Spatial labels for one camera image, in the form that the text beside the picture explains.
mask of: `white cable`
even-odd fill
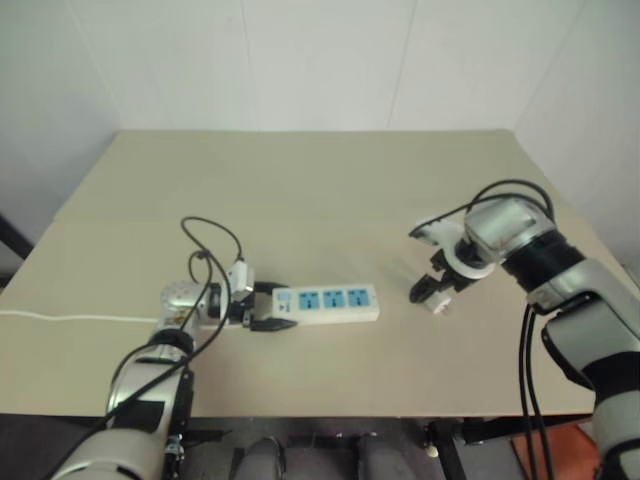
[[[43,315],[42,313],[27,312],[23,310],[0,310],[0,315],[13,315],[19,317],[35,318],[37,320],[113,320],[116,322],[147,322],[156,323],[157,318],[145,317],[118,317],[115,315]]]

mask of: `silver robot arm segment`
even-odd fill
[[[208,296],[180,329],[202,286],[176,282],[162,292],[163,314],[145,347],[125,358],[116,371],[107,410],[191,354]],[[221,311],[226,297],[221,296]],[[161,480],[178,476],[184,458],[181,440],[193,398],[193,372],[185,366],[142,395],[102,430],[83,442],[53,480]]]
[[[471,211],[466,235],[502,264],[542,314],[557,313],[544,345],[567,378],[596,394],[601,479],[640,479],[640,302],[600,262],[586,259],[535,205],[499,200]]]

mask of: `black cable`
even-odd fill
[[[553,201],[551,201],[551,197],[547,193],[547,191],[542,188],[540,185],[530,182],[529,180],[522,180],[519,178],[507,178],[505,180],[499,180],[490,185],[487,185],[482,190],[480,190],[475,197],[471,200],[471,205],[467,208],[467,212],[470,211],[473,206],[478,202],[478,200],[489,190],[494,189],[495,187],[499,187],[500,185],[523,185],[525,187],[529,187],[532,190],[535,190],[544,200],[546,208],[542,208],[541,210],[547,214],[547,216],[555,221],[555,211],[553,207]]]
[[[227,232],[229,234],[229,236],[233,239],[233,241],[236,243],[236,247],[238,248],[238,254],[236,255],[236,260],[242,260],[243,259],[243,256],[242,256],[242,245],[240,245],[240,240],[238,240],[238,237],[236,237],[235,233],[233,233],[227,227],[225,227],[221,223],[214,222],[213,220],[209,220],[208,218],[204,218],[204,217],[196,217],[196,216],[184,217],[182,220],[180,220],[180,228],[182,228],[182,231],[185,233],[185,235],[187,237],[189,237],[191,239],[191,241],[193,241],[193,243],[195,243],[200,248],[201,251],[203,251],[203,252],[208,251],[207,247],[205,247],[202,244],[202,242],[200,242],[200,240],[198,240],[195,237],[195,235],[189,231],[189,229],[187,228],[187,222],[188,221],[197,221],[197,222],[208,223],[209,225],[213,225],[214,227],[218,227],[219,229],[224,230],[225,232]]]
[[[489,202],[491,200],[497,200],[499,198],[512,198],[512,197],[513,198],[522,198],[523,200],[526,200],[526,201],[528,201],[530,203],[533,203],[540,210],[542,210],[543,212],[547,213],[547,209],[538,200],[536,200],[535,198],[530,197],[529,195],[524,195],[522,193],[497,193],[495,195],[489,195],[487,197],[483,197],[483,198],[480,198],[478,200],[465,203],[464,205],[460,205],[459,207],[456,207],[456,208],[454,208],[453,210],[450,210],[447,213],[443,213],[442,215],[438,215],[437,217],[434,217],[434,218],[432,218],[430,220],[425,220],[424,222],[422,222],[422,223],[418,224],[417,226],[415,226],[409,232],[409,236],[410,237],[415,237],[416,234],[423,227],[426,227],[427,225],[431,225],[432,223],[435,223],[435,222],[439,222],[443,218],[450,217],[451,215],[454,215],[454,214],[456,214],[458,212],[461,212],[462,210],[464,210],[466,208],[474,207],[475,205],[478,205],[480,203]]]
[[[140,345],[139,347],[136,347],[133,350],[131,350],[129,353],[127,353],[125,355],[125,357],[122,360],[120,360],[120,363],[118,364],[118,366],[116,368],[116,371],[113,373],[113,377],[111,377],[111,385],[113,385],[113,382],[116,381],[116,378],[118,378],[118,375],[120,375],[120,372],[122,371],[122,368],[131,359],[131,357],[133,357],[136,353],[141,352],[142,350],[154,347],[156,345],[159,345],[159,343],[157,343],[157,342],[149,342],[149,343],[146,343],[144,345]]]
[[[189,260],[187,260],[187,270],[189,270],[189,277],[191,277],[191,281],[193,283],[198,283],[198,279],[196,279],[195,275],[193,274],[193,259],[196,258],[199,253],[200,252],[196,250],[191,255],[189,255]]]
[[[520,404],[522,406],[522,422],[524,423],[524,434],[527,439],[527,454],[529,455],[529,467],[531,469],[531,479],[538,480],[538,466],[536,455],[533,449],[531,418],[529,418],[529,407],[527,405],[527,391],[525,383],[525,346],[529,323],[531,321],[531,307],[527,305],[522,317],[522,330],[520,331],[520,345],[518,347],[518,385],[520,387]]]
[[[527,330],[527,339],[525,346],[525,369],[527,377],[527,387],[529,389],[529,397],[531,398],[531,405],[533,406],[534,418],[538,431],[540,432],[540,440],[542,442],[542,452],[544,454],[544,464],[547,469],[547,479],[554,480],[555,473],[553,471],[553,458],[551,457],[551,448],[549,446],[549,439],[547,438],[547,430],[544,426],[544,420],[540,413],[540,406],[538,405],[538,399],[536,398],[535,389],[533,387],[533,375],[531,372],[531,342],[533,339],[533,326],[536,320],[536,313],[530,306],[527,306],[530,311],[529,325]]]
[[[229,435],[231,432],[233,432],[233,430],[225,430],[223,432],[220,433],[220,437],[218,438],[211,438],[211,439],[207,439],[207,440],[194,440],[194,441],[189,441],[189,440],[183,440],[183,447],[185,450],[189,450],[191,448],[195,448],[195,447],[199,447],[202,444],[205,443],[213,443],[213,442],[221,442],[224,440],[224,437],[226,437],[227,435]]]
[[[223,281],[225,283],[225,287],[226,287],[226,290],[227,290],[227,309],[225,310],[224,316],[220,319],[220,324],[218,325],[218,328],[216,328],[215,331],[209,336],[209,338],[207,338],[207,340],[205,340],[205,342],[199,348],[194,350],[193,353],[183,357],[181,360],[179,360],[178,362],[174,363],[171,367],[169,367],[167,370],[165,370],[162,374],[158,375],[156,378],[154,378],[153,380],[148,382],[146,385],[143,385],[142,387],[140,387],[138,390],[136,390],[134,393],[132,393],[129,397],[127,397],[126,400],[123,400],[122,402],[120,402],[115,408],[110,410],[104,417],[102,417],[100,420],[98,420],[96,423],[94,423],[91,426],[91,428],[73,445],[73,447],[68,450],[68,452],[63,456],[63,458],[43,477],[43,480],[48,480],[51,477],[53,477],[53,475],[55,475],[55,473],[60,469],[60,467],[62,467],[64,462],[67,461],[67,459],[71,456],[71,454],[73,452],[75,452],[75,450],[84,441],[86,441],[90,436],[96,434],[97,432],[102,430],[104,427],[106,427],[107,423],[109,423],[110,420],[112,420],[116,415],[122,413],[124,410],[129,408],[133,404],[133,402],[135,402],[142,395],[147,393],[149,390],[154,388],[156,385],[159,385],[160,383],[162,383],[167,378],[171,377],[176,371],[180,370],[182,367],[188,365],[194,358],[196,358],[198,355],[200,355],[209,345],[211,345],[211,343],[213,343],[213,341],[222,332],[222,329],[223,329],[224,325],[227,323],[227,319],[228,319],[228,316],[229,316],[229,308],[228,308],[228,306],[231,305],[231,285],[229,284],[229,280],[227,279],[227,276],[225,275],[225,270],[222,267],[222,265],[220,264],[220,262],[218,261],[218,259],[209,250],[207,250],[204,247],[204,245],[202,245],[195,237],[193,237],[193,235],[191,235],[190,232],[185,231],[185,233],[187,233],[189,238],[191,238],[191,240],[193,240],[193,242],[196,245],[198,245],[199,247],[202,248],[203,258],[206,259],[207,263],[209,263],[209,266],[211,267],[210,262],[213,262],[215,264],[216,268],[220,271],[222,279],[223,279]],[[204,293],[206,292],[206,290],[208,288],[209,288],[209,284],[206,283],[204,288],[202,289],[202,293],[201,293],[200,298],[202,297],[202,295],[204,295]]]
[[[202,300],[202,297],[205,296],[205,294],[207,293],[207,290],[209,290],[209,286],[211,285],[211,279],[213,278],[213,267],[211,266],[211,262],[209,261],[209,259],[206,257],[206,255],[211,255],[211,253],[209,253],[208,251],[205,252],[201,252],[201,251],[196,251],[193,252],[195,253],[195,257],[199,258],[199,259],[206,259],[207,262],[207,280],[204,282],[204,288],[200,291],[200,295],[198,295],[197,300],[195,301],[195,303],[193,304],[193,306],[191,307],[191,310],[189,310],[189,313],[184,317],[184,320],[182,321],[182,324],[180,325],[180,331],[184,330],[184,327],[187,326],[187,323],[189,323],[189,319],[193,316],[193,312],[195,312],[198,309],[198,306],[200,305],[200,301]],[[189,274],[192,276],[191,278],[193,278],[193,272],[191,271],[191,262],[193,261],[194,255],[193,253],[189,256]],[[223,277],[227,277],[226,274],[224,273],[224,270],[221,270],[222,272],[222,276]]]

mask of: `table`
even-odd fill
[[[506,131],[120,133],[0,297],[0,310],[156,317],[187,277],[179,228],[232,228],[259,280],[373,283],[377,322],[227,330],[194,363],[194,416],[517,415],[524,292],[503,271],[456,295],[448,316],[408,302],[435,250],[410,239],[426,215],[500,178],[540,183],[561,231],[632,285],[590,226]],[[196,230],[227,265],[233,244]],[[122,356],[148,323],[0,316],[0,412],[103,413]],[[533,350],[546,414],[590,411],[590,392]]]

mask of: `power strip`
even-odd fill
[[[276,288],[271,316],[300,325],[374,322],[380,315],[371,284]]]

